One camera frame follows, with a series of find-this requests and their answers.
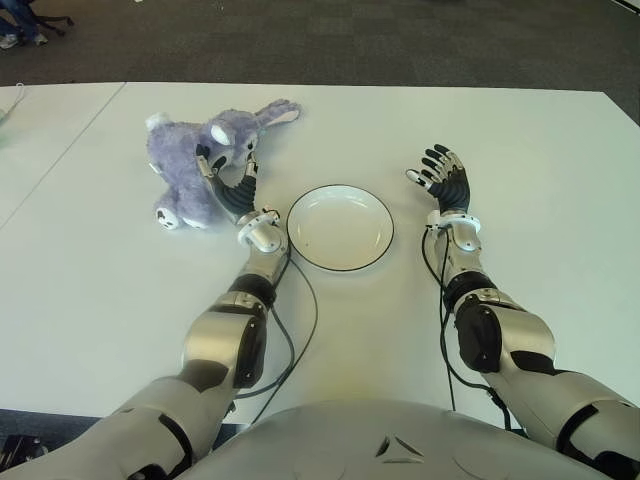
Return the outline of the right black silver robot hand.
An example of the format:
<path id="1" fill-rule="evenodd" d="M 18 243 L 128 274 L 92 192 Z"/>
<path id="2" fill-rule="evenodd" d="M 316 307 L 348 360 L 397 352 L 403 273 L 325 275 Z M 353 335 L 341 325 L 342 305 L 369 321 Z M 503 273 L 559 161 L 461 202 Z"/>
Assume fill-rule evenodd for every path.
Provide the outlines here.
<path id="1" fill-rule="evenodd" d="M 466 170 L 448 147 L 434 144 L 421 158 L 423 169 L 408 169 L 406 177 L 437 200 L 440 212 L 468 212 L 471 192 Z"/>

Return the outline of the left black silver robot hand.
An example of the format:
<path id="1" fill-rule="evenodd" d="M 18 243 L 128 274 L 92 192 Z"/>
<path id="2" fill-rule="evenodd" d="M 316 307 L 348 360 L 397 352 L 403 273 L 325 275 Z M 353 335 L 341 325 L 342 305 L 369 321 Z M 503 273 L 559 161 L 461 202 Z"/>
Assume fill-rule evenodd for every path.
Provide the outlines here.
<path id="1" fill-rule="evenodd" d="M 220 177 L 220 172 L 231 165 L 229 155 L 213 155 L 209 147 L 198 144 L 195 159 L 213 196 L 234 224 L 255 210 L 258 164 L 253 151 L 245 156 L 244 175 L 235 186 L 227 185 Z"/>

